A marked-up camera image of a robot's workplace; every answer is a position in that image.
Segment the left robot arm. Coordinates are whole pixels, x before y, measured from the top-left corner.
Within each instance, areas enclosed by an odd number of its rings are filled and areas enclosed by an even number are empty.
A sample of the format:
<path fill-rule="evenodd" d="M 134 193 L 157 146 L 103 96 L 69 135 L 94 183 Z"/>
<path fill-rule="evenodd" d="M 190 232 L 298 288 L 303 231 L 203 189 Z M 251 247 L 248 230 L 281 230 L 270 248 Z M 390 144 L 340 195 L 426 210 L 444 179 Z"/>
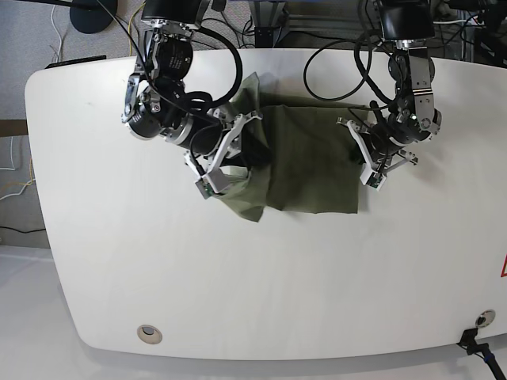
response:
<path fill-rule="evenodd" d="M 417 164 L 415 154 L 406 148 L 424 142 L 440 131 L 441 113 L 435 108 L 432 81 L 435 66 L 425 46 L 435 36 L 430 5 L 427 1 L 378 1 L 381 29 L 370 31 L 382 41 L 393 43 L 388 69 L 395 80 L 395 98 L 385 97 L 369 77 L 354 48 L 356 66 L 375 95 L 387 105 L 384 116 L 373 101 L 370 108 L 375 122 L 349 120 L 343 125 L 357 144 L 362 156 L 362 184 L 380 189 L 387 174 L 401 165 Z"/>

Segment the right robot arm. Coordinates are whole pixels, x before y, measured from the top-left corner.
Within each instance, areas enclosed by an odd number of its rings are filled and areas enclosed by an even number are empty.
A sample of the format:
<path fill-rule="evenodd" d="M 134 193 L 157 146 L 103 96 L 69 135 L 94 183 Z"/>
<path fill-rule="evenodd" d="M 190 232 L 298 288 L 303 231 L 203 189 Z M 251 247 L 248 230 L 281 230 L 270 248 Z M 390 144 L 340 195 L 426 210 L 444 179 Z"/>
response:
<path fill-rule="evenodd" d="M 147 1 L 141 16 L 148 25 L 143 44 L 136 48 L 134 72 L 128 78 L 122 121 L 142 140 L 156 137 L 185 149 L 187 166 L 197 183 L 214 193 L 228 185 L 227 166 L 247 170 L 269 164 L 271 154 L 246 126 L 261 115 L 240 113 L 231 99 L 240 89 L 243 66 L 238 49 L 225 37 L 202 25 L 208 7 L 216 12 L 224 1 Z M 203 34 L 229 50 L 234 82 L 225 95 L 188 92 L 184 78 L 193 62 L 192 39 Z"/>

